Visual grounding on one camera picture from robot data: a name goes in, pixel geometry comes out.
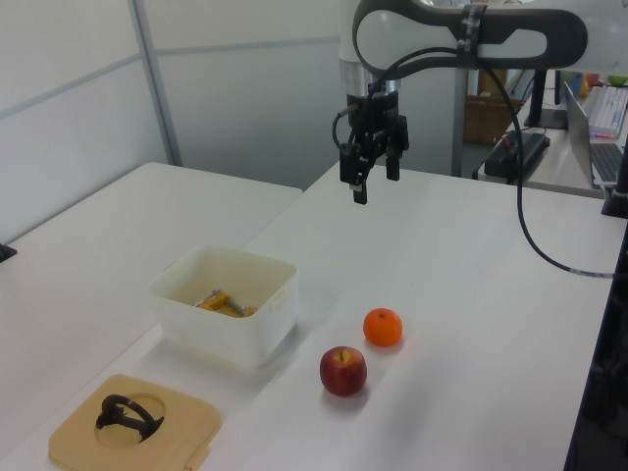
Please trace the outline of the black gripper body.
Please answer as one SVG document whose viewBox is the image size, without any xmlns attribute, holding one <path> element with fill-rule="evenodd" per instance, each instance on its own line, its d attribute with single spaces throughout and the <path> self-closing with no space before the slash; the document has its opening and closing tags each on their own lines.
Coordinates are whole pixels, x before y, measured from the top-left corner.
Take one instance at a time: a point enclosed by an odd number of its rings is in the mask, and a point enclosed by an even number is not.
<svg viewBox="0 0 628 471">
<path fill-rule="evenodd" d="M 367 100 L 365 97 L 347 94 L 346 104 L 355 106 L 349 112 L 351 131 L 348 144 L 356 143 L 366 147 L 375 142 L 399 147 L 398 95 L 397 91 L 378 92 Z"/>
</svg>

